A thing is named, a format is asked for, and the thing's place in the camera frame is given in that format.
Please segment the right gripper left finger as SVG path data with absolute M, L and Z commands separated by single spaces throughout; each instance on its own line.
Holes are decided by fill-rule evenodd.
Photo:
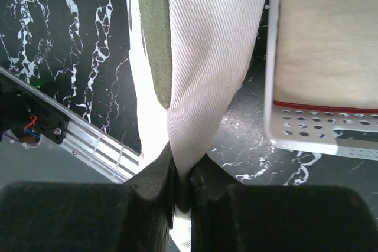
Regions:
M 66 151 L 1 145 L 2 251 L 165 251 L 171 149 L 118 184 Z

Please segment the tan leather glove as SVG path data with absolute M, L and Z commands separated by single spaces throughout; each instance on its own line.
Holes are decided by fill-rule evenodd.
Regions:
M 377 109 L 377 0 L 280 0 L 275 101 Z

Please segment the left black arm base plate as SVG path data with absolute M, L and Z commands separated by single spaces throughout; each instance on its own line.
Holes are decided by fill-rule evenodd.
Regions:
M 69 118 L 59 109 L 1 75 L 1 136 L 35 145 L 46 137 L 57 145 L 66 137 Z

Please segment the white grey striped glove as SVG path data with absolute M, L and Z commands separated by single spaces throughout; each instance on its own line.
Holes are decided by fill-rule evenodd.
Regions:
M 265 0 L 127 0 L 142 166 L 170 145 L 180 201 L 171 238 L 190 251 L 190 170 L 249 68 Z

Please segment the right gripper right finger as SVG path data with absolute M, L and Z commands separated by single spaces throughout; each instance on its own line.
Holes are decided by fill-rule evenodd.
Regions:
M 193 251 L 376 251 L 361 196 L 340 186 L 245 185 L 205 156 L 190 181 Z

